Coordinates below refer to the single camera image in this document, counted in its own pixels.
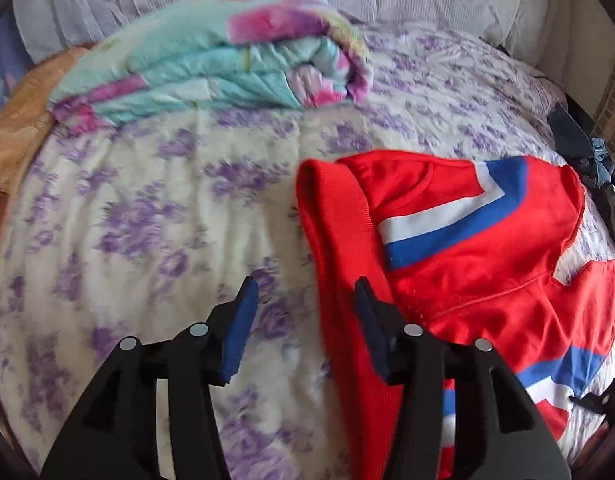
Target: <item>blue stripe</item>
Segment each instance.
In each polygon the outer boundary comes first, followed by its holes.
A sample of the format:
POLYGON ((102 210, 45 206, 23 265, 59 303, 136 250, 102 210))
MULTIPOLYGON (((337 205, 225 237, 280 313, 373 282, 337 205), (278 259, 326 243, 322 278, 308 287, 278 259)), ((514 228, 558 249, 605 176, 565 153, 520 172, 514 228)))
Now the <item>blue stripe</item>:
POLYGON ((466 240, 508 217, 519 207, 527 192, 527 161, 516 156, 487 163, 490 176, 505 193, 458 222, 430 233, 385 245, 391 269, 415 264, 466 240))
MULTIPOLYGON (((570 346, 562 359, 533 364, 517 374, 519 381, 527 388, 546 377, 552 377, 556 384, 569 386, 580 396, 598 373, 605 357, 594 352, 570 346)), ((454 415, 457 411, 454 390, 443 391, 443 416, 454 415)))

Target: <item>bed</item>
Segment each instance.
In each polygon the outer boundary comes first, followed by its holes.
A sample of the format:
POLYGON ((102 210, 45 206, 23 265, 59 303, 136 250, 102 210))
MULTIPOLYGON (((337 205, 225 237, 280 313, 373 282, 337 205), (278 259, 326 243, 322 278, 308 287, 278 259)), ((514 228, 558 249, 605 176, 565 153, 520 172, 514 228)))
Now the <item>bed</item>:
MULTIPOLYGON (((0 243, 0 398, 36 471, 119 339, 170 338, 250 274, 260 307, 244 361, 212 391, 232 477, 349 478, 296 209, 299 163, 379 148, 565 163, 546 122, 565 95, 542 73, 447 23, 359 27, 375 64, 360 107, 190 110, 78 138, 52 130, 0 243)), ((564 283, 589 260, 615 258, 586 200, 557 268, 564 283)), ((615 342, 588 389, 614 377, 615 342)), ((162 388, 161 474, 172 478, 166 402, 162 388)), ((602 420, 572 409, 559 440, 570 462, 602 420)))

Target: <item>red garment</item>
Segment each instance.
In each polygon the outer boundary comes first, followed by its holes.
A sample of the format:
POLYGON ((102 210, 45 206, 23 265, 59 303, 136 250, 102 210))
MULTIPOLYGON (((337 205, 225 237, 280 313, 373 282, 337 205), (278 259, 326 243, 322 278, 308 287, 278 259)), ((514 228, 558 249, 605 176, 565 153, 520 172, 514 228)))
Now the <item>red garment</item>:
MULTIPOLYGON (((401 398, 374 372, 355 318, 360 276, 406 322, 462 344, 491 340, 562 434, 567 396, 582 392, 615 336, 615 261, 588 263, 570 286, 552 277, 585 208, 572 168, 383 151, 308 160, 296 185, 356 479, 382 476, 401 398)), ((442 477, 453 403, 448 381, 442 477)))

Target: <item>colorful blanket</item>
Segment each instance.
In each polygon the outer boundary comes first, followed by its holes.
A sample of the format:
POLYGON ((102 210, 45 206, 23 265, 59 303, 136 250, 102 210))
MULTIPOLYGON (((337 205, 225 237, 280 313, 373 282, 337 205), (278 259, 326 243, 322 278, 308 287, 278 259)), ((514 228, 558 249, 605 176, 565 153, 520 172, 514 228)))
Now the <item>colorful blanket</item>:
POLYGON ((50 110, 72 134, 185 108, 362 100, 367 46, 326 0, 185 0, 103 41, 50 110))

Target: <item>turquoise blanket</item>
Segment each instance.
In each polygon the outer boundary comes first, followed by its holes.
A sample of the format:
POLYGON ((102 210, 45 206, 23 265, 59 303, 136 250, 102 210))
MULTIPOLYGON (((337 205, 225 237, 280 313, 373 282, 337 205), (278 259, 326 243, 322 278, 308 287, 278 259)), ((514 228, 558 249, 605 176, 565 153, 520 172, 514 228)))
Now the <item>turquoise blanket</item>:
POLYGON ((363 38, 326 0, 185 0, 96 46, 50 110, 82 134, 190 107, 357 102, 371 82, 363 38))

